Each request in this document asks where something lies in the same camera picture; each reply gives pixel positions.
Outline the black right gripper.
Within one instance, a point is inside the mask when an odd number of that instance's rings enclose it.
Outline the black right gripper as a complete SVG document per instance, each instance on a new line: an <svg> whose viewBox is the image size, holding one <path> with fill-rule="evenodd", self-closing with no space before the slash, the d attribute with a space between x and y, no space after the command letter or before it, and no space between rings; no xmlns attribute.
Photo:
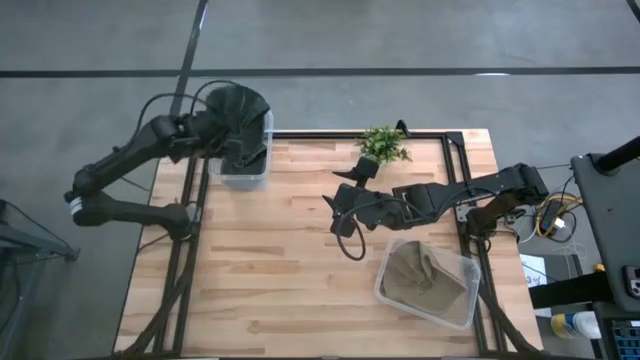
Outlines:
<svg viewBox="0 0 640 360"><path fill-rule="evenodd" d="M354 181L354 185L341 183L333 197L322 198L332 210L331 232L335 235L351 237L356 225L349 220L356 217L369 230L379 224L393 224L399 213L399 204L391 194L366 189L369 179L374 179L379 164L367 157L360 157L354 167L347 171L333 171L333 174Z"/></svg>

